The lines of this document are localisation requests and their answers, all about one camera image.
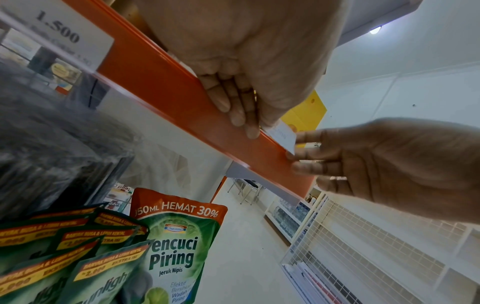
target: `lime image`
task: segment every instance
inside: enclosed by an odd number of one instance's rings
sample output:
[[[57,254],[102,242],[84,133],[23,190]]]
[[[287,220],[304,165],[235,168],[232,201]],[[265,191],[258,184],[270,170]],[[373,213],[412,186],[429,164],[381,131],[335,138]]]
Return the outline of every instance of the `lime image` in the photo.
[[[161,287],[150,289],[143,304],[169,304],[169,294]]]

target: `ceiling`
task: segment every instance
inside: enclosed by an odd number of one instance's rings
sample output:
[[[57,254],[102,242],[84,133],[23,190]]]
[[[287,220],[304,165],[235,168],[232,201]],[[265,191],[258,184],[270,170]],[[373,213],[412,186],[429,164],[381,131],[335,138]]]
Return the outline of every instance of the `ceiling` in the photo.
[[[378,34],[337,47],[317,89],[480,61],[479,12],[479,0],[423,0]]]

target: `orange shelf edge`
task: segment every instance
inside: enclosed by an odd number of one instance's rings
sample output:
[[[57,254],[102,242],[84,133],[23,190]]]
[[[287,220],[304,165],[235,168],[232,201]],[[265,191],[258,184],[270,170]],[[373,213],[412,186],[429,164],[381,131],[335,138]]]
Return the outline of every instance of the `orange shelf edge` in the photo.
[[[202,142],[303,199],[312,176],[292,174],[285,150],[265,134],[256,140],[210,102],[196,77],[100,0],[63,0],[114,38],[97,76]]]

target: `white paper tag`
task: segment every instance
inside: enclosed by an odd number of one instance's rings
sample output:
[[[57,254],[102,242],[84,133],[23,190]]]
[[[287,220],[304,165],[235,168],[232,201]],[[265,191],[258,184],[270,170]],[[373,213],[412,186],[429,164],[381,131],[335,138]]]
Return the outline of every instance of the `white paper tag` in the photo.
[[[39,43],[48,42],[54,51],[67,53],[73,63],[90,71],[98,69],[114,42],[62,0],[0,0],[0,17]]]
[[[297,135],[286,123],[280,120],[277,126],[264,131],[267,135],[272,137],[273,140],[284,147],[285,150],[289,151],[291,154],[295,154],[295,140],[297,139]]]

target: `hand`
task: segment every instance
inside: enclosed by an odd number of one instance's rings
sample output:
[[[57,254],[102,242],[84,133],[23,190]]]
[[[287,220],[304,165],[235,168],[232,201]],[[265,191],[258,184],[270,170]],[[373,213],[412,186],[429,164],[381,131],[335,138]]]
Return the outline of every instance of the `hand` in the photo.
[[[297,134],[292,165],[319,175],[319,188],[416,215],[480,223],[480,130],[416,119],[370,123]],[[331,180],[332,176],[346,180]]]
[[[250,138],[312,92],[337,45],[349,2],[136,0],[155,35]]]

